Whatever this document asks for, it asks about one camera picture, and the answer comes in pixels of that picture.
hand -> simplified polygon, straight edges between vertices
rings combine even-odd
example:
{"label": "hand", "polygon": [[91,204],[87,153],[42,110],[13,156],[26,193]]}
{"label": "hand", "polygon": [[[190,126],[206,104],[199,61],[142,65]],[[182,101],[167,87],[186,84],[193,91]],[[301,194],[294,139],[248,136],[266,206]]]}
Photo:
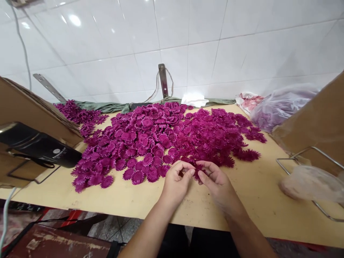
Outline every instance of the hand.
{"label": "hand", "polygon": [[176,209],[183,201],[189,181],[195,173],[195,167],[184,161],[176,161],[166,173],[165,184],[159,201]]}
{"label": "hand", "polygon": [[228,176],[214,163],[209,161],[197,161],[207,171],[206,175],[198,171],[202,183],[209,189],[214,203],[230,216],[247,215],[247,212],[237,196]]}

plastic bag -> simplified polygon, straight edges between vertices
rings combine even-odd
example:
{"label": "plastic bag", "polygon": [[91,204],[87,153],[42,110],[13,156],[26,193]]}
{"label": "plastic bag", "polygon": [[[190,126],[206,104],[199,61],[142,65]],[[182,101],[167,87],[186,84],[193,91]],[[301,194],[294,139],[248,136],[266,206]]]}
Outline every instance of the plastic bag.
{"label": "plastic bag", "polygon": [[344,183],[332,174],[313,166],[297,166],[278,184],[281,191],[293,198],[344,202]]}
{"label": "plastic bag", "polygon": [[276,89],[252,110],[250,118],[257,127],[271,133],[275,126],[295,114],[319,91],[310,83]]}

white tissue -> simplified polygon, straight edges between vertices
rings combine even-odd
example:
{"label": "white tissue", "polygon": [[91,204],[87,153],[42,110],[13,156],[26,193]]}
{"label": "white tissue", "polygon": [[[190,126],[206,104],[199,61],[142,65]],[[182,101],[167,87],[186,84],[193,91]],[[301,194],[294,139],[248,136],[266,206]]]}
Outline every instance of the white tissue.
{"label": "white tissue", "polygon": [[182,98],[182,104],[195,106],[195,107],[203,107],[207,104],[209,100],[204,99],[204,96],[199,93],[187,93],[184,94]]}

pile of purple flowers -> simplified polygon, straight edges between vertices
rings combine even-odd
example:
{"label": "pile of purple flowers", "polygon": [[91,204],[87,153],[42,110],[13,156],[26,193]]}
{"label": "pile of purple flowers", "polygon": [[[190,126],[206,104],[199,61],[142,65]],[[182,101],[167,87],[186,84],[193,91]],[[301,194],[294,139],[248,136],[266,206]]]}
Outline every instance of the pile of purple flowers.
{"label": "pile of purple flowers", "polygon": [[234,166],[234,156],[254,161],[260,153],[244,149],[248,140],[267,140],[257,127],[243,115],[227,113],[224,109],[205,109],[187,113],[192,106],[168,102],[137,107],[133,112],[111,118],[112,126],[96,130],[85,139],[88,144],[82,159],[71,173],[77,192],[92,185],[109,187],[112,168],[125,170],[124,180],[137,185],[147,178],[156,182],[165,177],[170,165],[177,160],[191,163],[197,170],[197,160],[212,161],[218,166]]}
{"label": "pile of purple flowers", "polygon": [[65,104],[54,104],[55,107],[70,121],[81,125],[80,133],[84,138],[89,137],[96,125],[102,124],[109,117],[102,115],[100,110],[86,110],[79,108],[74,100],[67,100]]}

electrical wire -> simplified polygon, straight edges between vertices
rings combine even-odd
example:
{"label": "electrical wire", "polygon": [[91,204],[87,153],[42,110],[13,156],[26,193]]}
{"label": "electrical wire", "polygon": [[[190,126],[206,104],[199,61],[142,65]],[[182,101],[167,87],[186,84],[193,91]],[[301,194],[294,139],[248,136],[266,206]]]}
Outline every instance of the electrical wire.
{"label": "electrical wire", "polygon": [[[165,68],[165,69],[166,69],[166,71],[168,72],[169,77],[171,78],[171,81],[172,81],[172,94],[171,94],[171,97],[173,97],[173,79],[172,79],[172,76],[171,76],[171,74],[169,73],[168,69],[167,69],[167,68]],[[155,95],[155,93],[158,91],[158,77],[159,77],[159,72],[157,73],[157,80],[156,80],[155,90],[154,90],[153,94],[152,94],[145,102],[147,102],[148,100],[150,100],[150,99]]]}
{"label": "electrical wire", "polygon": [[5,202],[5,206],[4,206],[4,230],[3,230],[3,234],[1,236],[1,240],[0,240],[0,258],[2,258],[2,250],[4,247],[4,242],[5,242],[5,236],[7,233],[7,228],[8,228],[8,205],[10,204],[10,200],[12,199],[12,195],[14,194],[14,192],[17,190],[17,188],[13,188],[10,195],[8,196],[6,202]]}
{"label": "electrical wire", "polygon": [[20,29],[19,29],[19,22],[18,22],[18,17],[17,17],[17,13],[14,10],[13,5],[11,4],[10,0],[6,0],[6,2],[8,3],[9,6],[11,6],[14,18],[15,18],[15,26],[16,26],[16,30],[17,30],[17,34],[19,36],[20,42],[23,46],[23,50],[24,50],[24,56],[25,56],[25,64],[26,64],[26,68],[28,70],[28,75],[29,75],[29,90],[32,91],[32,81],[31,81],[31,72],[30,72],[30,67],[29,67],[29,58],[28,58],[28,53],[26,51],[26,46],[24,43],[24,40],[22,38],[22,35],[20,34]]}

